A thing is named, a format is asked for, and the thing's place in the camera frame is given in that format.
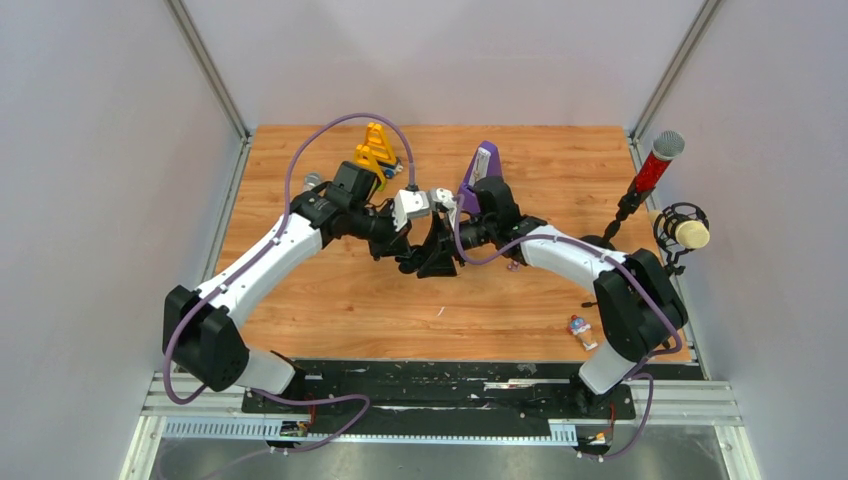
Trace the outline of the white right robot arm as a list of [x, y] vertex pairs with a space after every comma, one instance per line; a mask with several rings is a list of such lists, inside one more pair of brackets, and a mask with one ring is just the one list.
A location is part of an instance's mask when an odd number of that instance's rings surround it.
[[442, 188], [401, 190], [395, 196], [394, 223], [403, 228], [413, 218], [433, 214], [448, 223], [450, 266], [469, 262], [468, 250], [491, 244], [497, 255], [552, 272], [594, 296], [605, 341], [578, 371], [580, 383], [570, 392], [577, 413], [598, 416], [609, 407], [613, 387], [649, 358], [681, 349], [679, 331], [689, 315], [656, 254], [595, 246], [525, 215], [500, 176], [477, 181], [472, 191], [479, 211], [461, 220], [464, 195]]

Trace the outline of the beige microphone in shock mount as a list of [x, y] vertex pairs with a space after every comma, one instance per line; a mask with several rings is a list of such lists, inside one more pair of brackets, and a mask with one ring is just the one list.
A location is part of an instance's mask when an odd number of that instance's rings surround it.
[[678, 202], [662, 210], [650, 210], [655, 242], [664, 255], [669, 276], [682, 275], [686, 267], [680, 259], [708, 245], [711, 236], [706, 213], [690, 202]]

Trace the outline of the red microphone on stand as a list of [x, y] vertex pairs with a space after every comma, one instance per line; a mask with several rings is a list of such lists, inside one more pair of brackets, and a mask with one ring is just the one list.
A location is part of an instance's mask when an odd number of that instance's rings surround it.
[[611, 240], [618, 234], [623, 222], [634, 214], [656, 188], [662, 175], [685, 149], [685, 139], [675, 130], [661, 132], [652, 142], [649, 155], [631, 181], [626, 193], [618, 202], [614, 219], [602, 235], [585, 235], [581, 240], [591, 245], [614, 249]]

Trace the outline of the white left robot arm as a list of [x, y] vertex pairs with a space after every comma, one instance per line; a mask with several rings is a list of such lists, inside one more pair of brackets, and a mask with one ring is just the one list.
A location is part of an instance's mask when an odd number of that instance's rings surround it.
[[333, 180], [296, 195], [288, 212], [232, 265], [197, 287], [174, 287], [164, 305], [167, 364], [213, 391], [233, 385], [264, 390], [279, 411], [298, 411], [307, 389], [295, 379], [295, 367], [279, 354], [249, 348], [240, 330], [287, 275], [335, 239], [366, 240], [377, 258], [409, 253], [411, 221], [430, 213], [431, 199], [402, 189], [377, 208], [370, 203], [375, 181], [374, 172], [342, 163]]

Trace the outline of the yellow toy block on car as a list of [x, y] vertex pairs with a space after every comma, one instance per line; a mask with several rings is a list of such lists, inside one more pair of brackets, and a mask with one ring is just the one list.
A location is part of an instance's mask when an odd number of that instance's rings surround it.
[[367, 124], [364, 145], [370, 149], [387, 179], [392, 179], [403, 171], [402, 158], [396, 154], [382, 124]]

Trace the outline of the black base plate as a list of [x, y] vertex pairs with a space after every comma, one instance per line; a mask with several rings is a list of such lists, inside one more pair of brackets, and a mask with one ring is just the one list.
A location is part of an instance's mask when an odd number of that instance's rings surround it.
[[249, 393], [241, 409], [305, 413], [314, 434], [355, 419], [351, 435], [542, 436], [551, 420], [606, 428], [611, 419], [638, 418], [628, 386], [592, 400], [570, 384], [578, 370], [576, 362], [300, 359], [283, 403]]

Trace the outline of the purple metronome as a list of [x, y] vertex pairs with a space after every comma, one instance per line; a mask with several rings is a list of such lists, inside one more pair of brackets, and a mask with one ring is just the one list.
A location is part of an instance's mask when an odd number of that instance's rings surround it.
[[479, 203], [472, 188], [485, 177], [501, 175], [502, 166], [498, 147], [490, 141], [481, 142], [458, 187], [458, 192], [464, 196], [463, 209], [471, 214], [479, 213]]

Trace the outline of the small toy figure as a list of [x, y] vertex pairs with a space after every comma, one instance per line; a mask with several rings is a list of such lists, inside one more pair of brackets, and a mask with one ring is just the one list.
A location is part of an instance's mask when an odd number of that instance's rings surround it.
[[586, 351], [591, 351], [598, 346], [591, 325], [583, 317], [572, 315], [569, 319], [568, 330]]

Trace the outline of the yellow toy block tower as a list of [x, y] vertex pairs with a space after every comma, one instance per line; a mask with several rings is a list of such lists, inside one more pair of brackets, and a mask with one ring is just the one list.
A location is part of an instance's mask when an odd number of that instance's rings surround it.
[[375, 181], [375, 185], [377, 191], [383, 191], [385, 189], [387, 177], [385, 176], [383, 167], [377, 161], [370, 147], [362, 144], [358, 145], [354, 150], [353, 162], [376, 174], [377, 180]]

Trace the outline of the silver glitter microphone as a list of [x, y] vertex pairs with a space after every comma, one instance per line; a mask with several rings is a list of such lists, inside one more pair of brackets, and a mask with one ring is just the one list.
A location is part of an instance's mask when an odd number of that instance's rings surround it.
[[303, 192], [321, 192], [324, 178], [317, 172], [310, 172], [304, 176], [302, 191]]

